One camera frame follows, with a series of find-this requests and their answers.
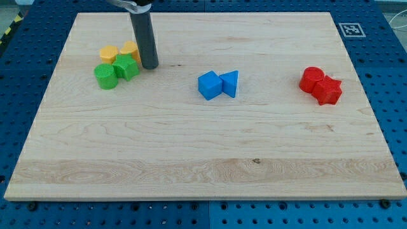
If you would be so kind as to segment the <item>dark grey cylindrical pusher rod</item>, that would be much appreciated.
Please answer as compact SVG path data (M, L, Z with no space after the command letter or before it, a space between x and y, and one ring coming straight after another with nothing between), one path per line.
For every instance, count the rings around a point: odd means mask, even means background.
M130 14L141 63L145 69L155 69L159 65L150 9L151 4L134 6L133 13Z

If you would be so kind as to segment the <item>silver clamp above rod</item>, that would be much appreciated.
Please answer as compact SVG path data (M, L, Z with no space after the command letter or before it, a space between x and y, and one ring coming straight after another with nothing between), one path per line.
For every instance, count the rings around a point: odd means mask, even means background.
M149 11L152 4L148 3L144 6L137 4L135 1L125 1L125 0L106 0L109 4L113 6L124 8L132 14L141 14Z

